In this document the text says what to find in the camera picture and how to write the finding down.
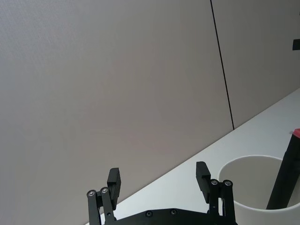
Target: screw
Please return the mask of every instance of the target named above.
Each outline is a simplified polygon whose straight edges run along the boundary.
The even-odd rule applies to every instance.
[[[89,196],[93,196],[94,194],[95,194],[95,191],[90,191],[90,192],[88,193]]]
[[[170,211],[170,214],[173,215],[173,216],[175,216],[177,214],[177,210],[176,209],[172,209]]]
[[[229,180],[225,181],[224,183],[225,183],[226,186],[231,186],[232,185],[232,183]]]
[[[103,188],[103,189],[101,190],[101,192],[102,192],[102,193],[106,193],[106,192],[108,192],[108,189],[107,189],[107,188]]]
[[[152,211],[147,211],[146,212],[146,217],[152,217],[153,216],[153,212]]]
[[[211,183],[212,183],[213,185],[217,185],[217,184],[218,184],[218,181],[217,181],[217,180],[211,180]]]

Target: gray wall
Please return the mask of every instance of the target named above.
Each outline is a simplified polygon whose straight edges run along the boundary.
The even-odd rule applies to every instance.
[[[80,225],[232,130],[208,1],[0,2],[0,224]]]
[[[300,87],[299,0],[213,0],[232,115],[239,126]]]

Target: white tabletop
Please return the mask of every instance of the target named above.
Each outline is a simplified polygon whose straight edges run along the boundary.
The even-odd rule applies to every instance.
[[[208,205],[195,178],[197,161],[206,162],[211,177],[217,178],[220,168],[234,158],[246,155],[282,158],[295,128],[300,128],[300,89],[120,202],[114,215],[121,219],[163,208],[206,212]]]

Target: white cup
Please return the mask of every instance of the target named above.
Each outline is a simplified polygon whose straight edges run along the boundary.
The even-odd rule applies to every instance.
[[[271,156],[245,156],[224,165],[218,180],[233,182],[238,225],[300,225],[300,179],[287,208],[266,210],[282,160]]]

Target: cup rim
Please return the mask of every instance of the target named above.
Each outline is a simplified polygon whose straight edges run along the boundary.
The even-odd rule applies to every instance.
[[[228,164],[232,163],[233,161],[235,160],[238,160],[238,159],[242,159],[242,158],[255,158],[255,157],[266,157],[266,158],[273,158],[273,159],[277,159],[277,160],[280,160],[282,161],[281,158],[278,158],[278,157],[274,157],[274,156],[267,156],[267,155],[247,155],[247,156],[241,156],[241,157],[237,157],[235,159],[232,159],[230,160],[229,162],[227,162],[226,164],[224,164],[221,169],[219,170],[219,173],[217,175],[218,179],[220,179],[220,173],[221,171],[224,169],[225,166],[227,166]],[[287,208],[284,208],[284,209],[278,209],[278,210],[263,210],[263,209],[257,209],[257,208],[252,208],[252,207],[249,207],[249,206],[246,206],[242,203],[239,203],[235,200],[233,200],[235,204],[239,205],[240,207],[242,208],[245,208],[245,209],[248,209],[248,210],[252,210],[252,211],[256,211],[256,212],[264,212],[264,213],[273,213],[273,212],[286,212],[288,210],[293,210],[297,207],[300,207],[300,202],[295,204],[295,205],[292,205],[290,207],[287,207]]]

